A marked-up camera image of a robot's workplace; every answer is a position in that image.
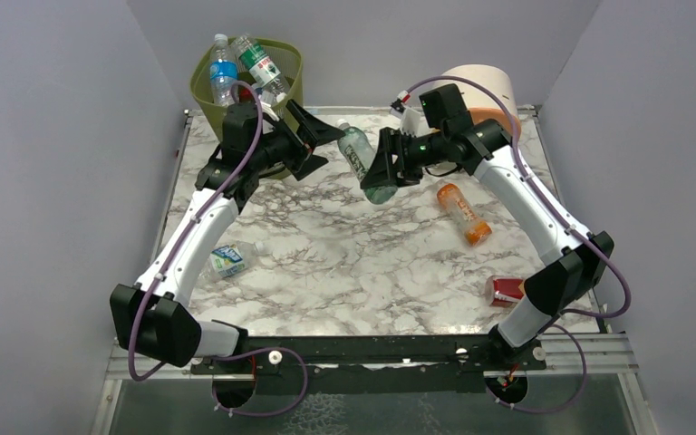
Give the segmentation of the green tinted bottle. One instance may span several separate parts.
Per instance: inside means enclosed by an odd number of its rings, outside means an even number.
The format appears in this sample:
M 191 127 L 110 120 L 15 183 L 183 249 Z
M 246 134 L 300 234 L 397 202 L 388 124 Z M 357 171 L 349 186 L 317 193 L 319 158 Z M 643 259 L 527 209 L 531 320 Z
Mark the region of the green tinted bottle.
M 337 128 L 344 133 L 337 141 L 338 150 L 347 160 L 356 178 L 362 181 L 372 165 L 375 150 L 364 131 L 352 126 L 347 120 L 339 119 Z M 362 192 L 372 204 L 381 205 L 395 195 L 397 188 L 395 186 L 363 188 Z

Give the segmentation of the green white label bottle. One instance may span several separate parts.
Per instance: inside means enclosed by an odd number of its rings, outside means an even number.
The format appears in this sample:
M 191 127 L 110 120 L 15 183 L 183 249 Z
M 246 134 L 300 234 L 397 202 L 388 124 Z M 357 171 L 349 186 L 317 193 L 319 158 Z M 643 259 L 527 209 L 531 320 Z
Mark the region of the green white label bottle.
M 283 102 L 290 91 L 284 74 L 262 44 L 249 34 L 242 34 L 231 44 L 237 59 L 255 79 L 266 103 Z

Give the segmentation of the blue label clear bottle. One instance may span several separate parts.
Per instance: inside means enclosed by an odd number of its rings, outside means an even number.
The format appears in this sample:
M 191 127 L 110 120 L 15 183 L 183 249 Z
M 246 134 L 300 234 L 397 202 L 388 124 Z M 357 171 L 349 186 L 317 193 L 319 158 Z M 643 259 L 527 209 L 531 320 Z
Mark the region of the blue label clear bottle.
M 224 34 L 214 36 L 208 73 L 213 102 L 221 107 L 233 104 L 233 83 L 238 77 L 237 57 Z

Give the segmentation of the dark green label bottle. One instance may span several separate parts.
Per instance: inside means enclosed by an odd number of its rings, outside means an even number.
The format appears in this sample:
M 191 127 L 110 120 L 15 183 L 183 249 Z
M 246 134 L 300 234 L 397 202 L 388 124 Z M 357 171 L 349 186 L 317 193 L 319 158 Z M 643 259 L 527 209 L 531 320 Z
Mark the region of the dark green label bottle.
M 261 256 L 267 254 L 267 246 L 261 242 L 237 241 L 215 247 L 209 254 L 208 262 L 215 276 L 227 278 L 250 269 Z

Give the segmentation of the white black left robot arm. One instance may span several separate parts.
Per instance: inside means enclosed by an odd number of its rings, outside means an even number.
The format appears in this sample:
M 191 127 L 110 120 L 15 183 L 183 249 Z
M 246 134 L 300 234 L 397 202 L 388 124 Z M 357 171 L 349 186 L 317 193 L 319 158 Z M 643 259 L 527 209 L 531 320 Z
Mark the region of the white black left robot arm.
M 199 172 L 172 237 L 134 284 L 112 290 L 118 343 L 129 357 L 141 354 L 183 366 L 194 358 L 239 352 L 246 329 L 221 321 L 200 322 L 189 312 L 199 275 L 256 191 L 261 173 L 283 165 L 296 179 L 304 179 L 328 161 L 315 155 L 316 148 L 344 135 L 296 101 L 288 101 L 285 109 L 294 127 L 251 101 L 228 107 L 221 141 Z

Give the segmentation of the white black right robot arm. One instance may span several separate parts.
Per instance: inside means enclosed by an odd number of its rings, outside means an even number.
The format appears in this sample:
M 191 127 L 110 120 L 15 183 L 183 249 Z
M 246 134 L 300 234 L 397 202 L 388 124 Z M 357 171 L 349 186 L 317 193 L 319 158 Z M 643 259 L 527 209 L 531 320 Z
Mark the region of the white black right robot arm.
M 604 231 L 591 233 L 535 181 L 516 144 L 516 130 L 506 130 L 496 120 L 474 122 L 456 84 L 421 94 L 420 103 L 432 133 L 414 137 L 381 129 L 361 186 L 416 185 L 424 168 L 451 162 L 503 203 L 544 264 L 524 281 L 524 297 L 488 333 L 485 353 L 493 360 L 509 361 L 600 281 L 614 242 Z

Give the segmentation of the green mesh waste bin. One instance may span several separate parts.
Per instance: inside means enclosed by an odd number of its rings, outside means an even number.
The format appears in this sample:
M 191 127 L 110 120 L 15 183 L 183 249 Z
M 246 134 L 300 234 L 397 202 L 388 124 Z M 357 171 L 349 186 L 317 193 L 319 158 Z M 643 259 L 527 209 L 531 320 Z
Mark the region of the green mesh waste bin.
M 287 94 L 286 101 L 294 100 L 301 106 L 305 106 L 303 97 L 304 63 L 301 53 L 290 43 L 265 38 L 258 38 L 257 40 L 290 84 L 290 92 Z M 222 139 L 222 121 L 225 118 L 227 109 L 214 103 L 209 80 L 210 55 L 211 49 L 205 51 L 203 57 L 199 60 L 189 80 L 189 89 L 193 99 L 203 111 L 219 142 Z M 237 61 L 237 67 L 239 80 L 248 82 L 252 84 L 253 87 L 258 87 L 254 77 L 240 61 Z M 278 103 L 275 106 L 275 112 L 277 116 L 283 118 L 290 129 L 294 131 L 296 130 L 297 122 L 295 122 L 293 116 L 286 110 L 286 101 Z M 272 169 L 261 172 L 260 178 L 285 179 L 290 175 L 291 173 L 289 170 L 286 169 L 283 164 L 279 163 Z

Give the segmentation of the cream cylindrical drum container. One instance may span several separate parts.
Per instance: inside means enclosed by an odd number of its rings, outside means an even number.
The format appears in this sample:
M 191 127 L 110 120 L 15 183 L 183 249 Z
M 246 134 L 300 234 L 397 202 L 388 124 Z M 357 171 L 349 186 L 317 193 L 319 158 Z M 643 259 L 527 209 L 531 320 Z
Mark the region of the cream cylindrical drum container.
M 463 64 L 453 67 L 443 74 L 445 76 L 456 76 L 467 79 L 485 87 L 488 91 L 497 96 L 506 106 L 517 125 L 518 132 L 521 132 L 521 123 L 518 118 L 512 83 L 509 76 L 503 70 L 485 64 Z M 493 119 L 498 121 L 506 131 L 512 132 L 508 116 L 491 97 L 488 97 L 477 88 L 464 82 L 452 80 L 438 80 L 432 82 L 430 88 L 435 89 L 450 83 L 458 86 L 461 97 L 469 110 L 474 124 Z

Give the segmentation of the orange juice bottle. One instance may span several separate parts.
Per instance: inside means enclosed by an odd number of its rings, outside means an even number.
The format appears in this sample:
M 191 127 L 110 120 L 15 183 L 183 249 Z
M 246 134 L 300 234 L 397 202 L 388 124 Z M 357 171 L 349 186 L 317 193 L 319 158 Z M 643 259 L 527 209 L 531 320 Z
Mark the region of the orange juice bottle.
M 437 200 L 471 246 L 485 241 L 492 234 L 491 227 L 476 214 L 455 184 L 443 184 L 437 191 Z

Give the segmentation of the red gold drink can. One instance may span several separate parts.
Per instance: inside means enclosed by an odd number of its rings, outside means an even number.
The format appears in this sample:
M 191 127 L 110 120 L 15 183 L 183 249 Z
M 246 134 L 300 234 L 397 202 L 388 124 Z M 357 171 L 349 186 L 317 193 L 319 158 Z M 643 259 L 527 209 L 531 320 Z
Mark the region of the red gold drink can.
M 490 276 L 485 283 L 485 298 L 490 306 L 512 307 L 525 296 L 524 280 L 506 276 Z

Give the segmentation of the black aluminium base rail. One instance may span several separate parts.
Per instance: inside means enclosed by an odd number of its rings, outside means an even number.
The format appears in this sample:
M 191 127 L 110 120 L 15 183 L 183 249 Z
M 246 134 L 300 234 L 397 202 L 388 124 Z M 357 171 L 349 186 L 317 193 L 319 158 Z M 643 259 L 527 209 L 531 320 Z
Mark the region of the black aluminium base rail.
M 195 357 L 166 365 L 155 381 L 210 382 L 220 392 L 248 395 L 464 392 L 487 379 L 532 375 L 636 373 L 620 334 L 544 334 L 513 357 L 491 350 L 485 334 L 252 337 L 238 362 Z

